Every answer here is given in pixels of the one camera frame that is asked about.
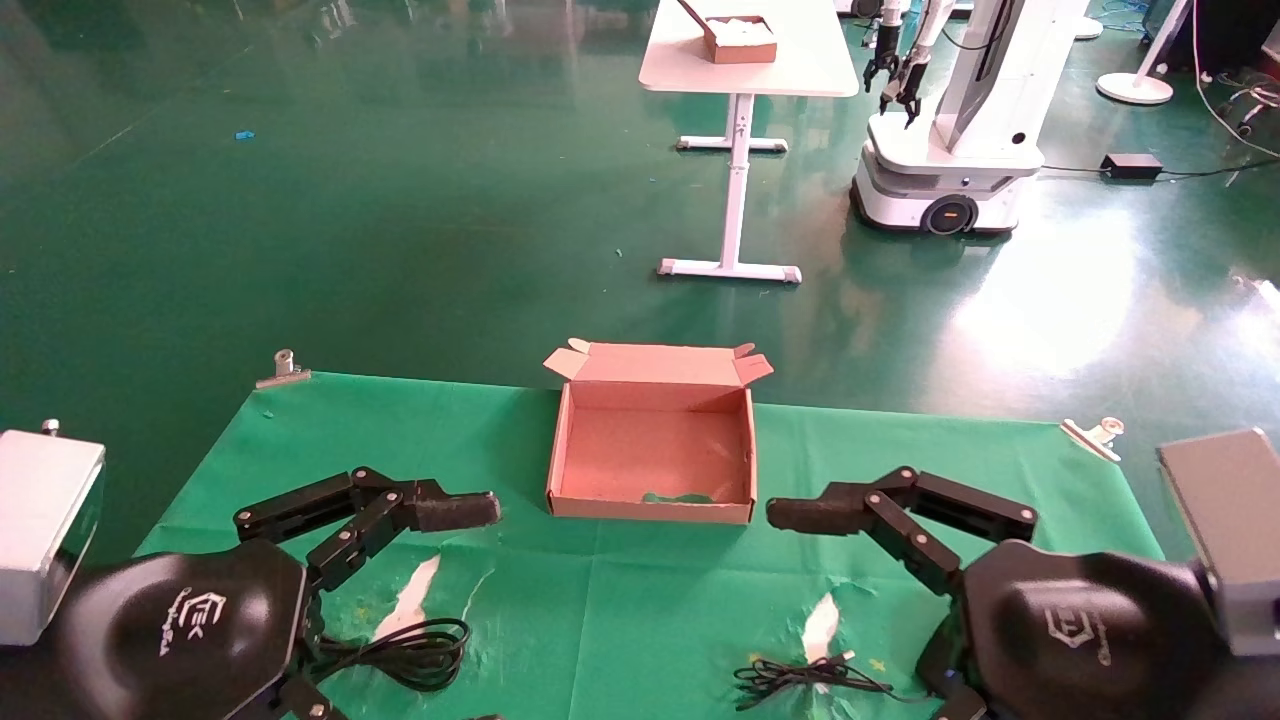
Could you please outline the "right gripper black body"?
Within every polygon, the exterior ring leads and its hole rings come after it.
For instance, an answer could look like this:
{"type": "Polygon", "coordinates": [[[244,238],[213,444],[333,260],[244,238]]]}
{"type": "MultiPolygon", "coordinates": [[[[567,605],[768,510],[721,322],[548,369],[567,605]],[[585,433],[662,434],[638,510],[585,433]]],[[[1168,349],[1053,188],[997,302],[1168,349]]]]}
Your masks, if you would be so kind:
{"type": "Polygon", "coordinates": [[[1123,553],[997,544],[963,571],[986,719],[1238,719],[1239,673],[1197,573],[1123,553]]]}

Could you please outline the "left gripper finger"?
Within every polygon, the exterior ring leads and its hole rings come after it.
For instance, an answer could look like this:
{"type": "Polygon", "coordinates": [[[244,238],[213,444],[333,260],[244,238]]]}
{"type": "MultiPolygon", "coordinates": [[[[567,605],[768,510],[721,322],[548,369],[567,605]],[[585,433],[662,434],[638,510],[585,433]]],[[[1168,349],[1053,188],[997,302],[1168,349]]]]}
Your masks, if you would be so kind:
{"type": "Polygon", "coordinates": [[[278,717],[340,719],[347,716],[305,675],[285,679],[278,692],[278,717]]]}
{"type": "Polygon", "coordinates": [[[393,480],[362,466],[246,506],[234,515],[241,541],[282,543],[338,523],[306,556],[308,583],[334,591],[399,533],[489,527],[500,520],[489,491],[452,495],[434,479],[393,480]]]}

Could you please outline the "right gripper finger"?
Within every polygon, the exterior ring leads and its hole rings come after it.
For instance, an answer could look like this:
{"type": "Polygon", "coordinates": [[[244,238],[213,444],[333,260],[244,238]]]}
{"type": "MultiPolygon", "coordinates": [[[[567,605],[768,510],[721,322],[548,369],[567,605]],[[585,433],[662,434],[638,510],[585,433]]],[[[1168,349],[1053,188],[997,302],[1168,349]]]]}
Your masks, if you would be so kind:
{"type": "Polygon", "coordinates": [[[782,530],[865,534],[937,596],[961,592],[961,561],[918,518],[996,544],[1030,542],[1038,521],[1029,506],[910,466],[870,483],[832,482],[815,498],[772,498],[765,515],[782,530]]]}
{"type": "Polygon", "coordinates": [[[927,642],[915,674],[941,702],[931,719],[986,719],[986,698],[969,674],[970,655],[964,632],[951,625],[940,625],[927,642]]]}

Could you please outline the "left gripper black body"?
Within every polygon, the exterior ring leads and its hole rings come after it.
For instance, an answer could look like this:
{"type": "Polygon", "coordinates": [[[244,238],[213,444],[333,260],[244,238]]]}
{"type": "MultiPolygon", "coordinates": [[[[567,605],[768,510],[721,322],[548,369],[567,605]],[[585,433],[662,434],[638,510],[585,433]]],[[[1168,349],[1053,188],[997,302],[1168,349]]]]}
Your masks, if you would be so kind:
{"type": "Polygon", "coordinates": [[[279,719],[280,684],[307,676],[308,605],[305,569],[266,541],[92,571],[55,616],[55,715],[279,719]]]}

